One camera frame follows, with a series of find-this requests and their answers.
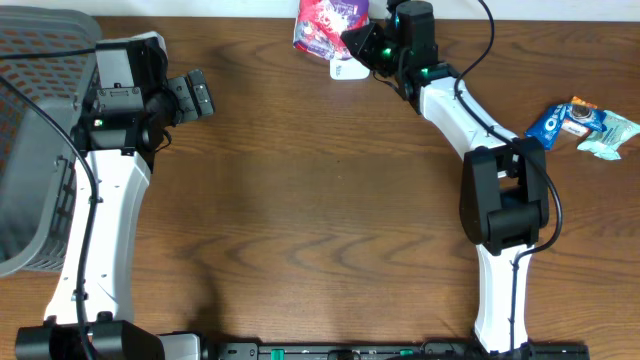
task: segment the plastic wrapper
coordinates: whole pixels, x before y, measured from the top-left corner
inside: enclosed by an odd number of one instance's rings
[[[542,143],[545,150],[551,150],[555,144],[562,122],[565,119],[567,105],[556,105],[547,110],[529,130],[525,131],[525,136],[535,137]]]
[[[583,106],[586,106],[586,107],[591,108],[591,109],[597,109],[598,108],[596,105],[588,103],[588,102],[580,99],[577,96],[574,96],[571,99],[571,103],[572,104],[577,104],[577,105],[583,105]],[[586,127],[584,125],[581,125],[581,124],[578,124],[576,122],[573,122],[573,121],[571,121],[569,119],[565,119],[562,122],[562,130],[564,130],[564,131],[566,131],[568,133],[571,133],[573,135],[580,136],[580,137],[587,135],[589,133],[589,131],[590,131],[588,127]]]
[[[604,111],[593,109],[584,105],[567,104],[565,119],[585,126],[591,130],[603,132],[607,130],[604,119],[607,117]]]
[[[607,131],[604,133],[593,132],[578,145],[578,150],[590,151],[605,160],[620,160],[622,157],[618,153],[618,148],[640,133],[640,125],[611,111],[605,111],[605,113],[607,117],[604,123],[607,126]]]
[[[300,0],[293,46],[326,60],[348,60],[340,35],[368,23],[368,0]]]

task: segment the wood grain surface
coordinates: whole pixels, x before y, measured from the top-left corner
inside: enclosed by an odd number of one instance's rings
[[[478,263],[458,218],[462,163],[407,103],[373,79],[332,81],[292,49],[292,20],[98,22],[110,38],[160,32],[170,75],[202,69],[218,109],[172,130],[157,157],[136,238],[138,326],[264,342],[468,336]],[[439,21],[437,37],[461,69],[488,24]],[[573,95],[640,122],[639,58],[638,24],[498,22],[467,84],[518,134]],[[562,133],[548,153],[566,221],[533,259],[527,328],[584,341],[592,359],[637,359],[640,138],[618,162],[578,143]],[[0,279],[0,358],[18,327],[40,324],[56,282]]]

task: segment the green led light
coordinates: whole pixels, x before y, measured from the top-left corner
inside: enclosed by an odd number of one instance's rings
[[[271,360],[284,360],[284,350],[271,350]]]
[[[382,51],[382,56],[390,57],[391,56],[391,48],[384,49],[384,51]]]

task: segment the oreo package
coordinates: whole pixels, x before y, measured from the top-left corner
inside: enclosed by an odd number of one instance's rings
[[[525,136],[535,137],[542,143],[545,150],[551,150],[558,138],[562,123],[567,116],[567,108],[570,105],[556,105],[547,110],[529,130],[525,131]]]
[[[604,125],[604,119],[607,114],[598,109],[590,108],[579,104],[567,104],[565,119],[584,125],[593,131],[605,132],[607,127]]]
[[[577,96],[574,96],[571,99],[571,103],[572,104],[583,105],[583,106],[586,106],[586,107],[591,108],[591,109],[597,109],[598,108],[596,105],[588,103],[588,102],[580,99]],[[562,123],[562,130],[564,130],[566,132],[569,132],[569,133],[571,133],[573,135],[579,136],[579,137],[585,136],[589,132],[591,132],[591,130],[589,130],[588,127],[586,127],[586,126],[584,126],[582,124],[578,124],[577,122],[573,122],[573,121],[571,121],[569,119],[565,119],[564,122]]]

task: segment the gray plastic basket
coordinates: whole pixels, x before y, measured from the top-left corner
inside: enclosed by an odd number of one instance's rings
[[[93,48],[101,37],[98,24],[77,11],[0,6],[0,54]],[[0,61],[0,75],[69,132],[95,67],[94,55]],[[73,160],[45,121],[0,85],[0,276],[62,269]]]

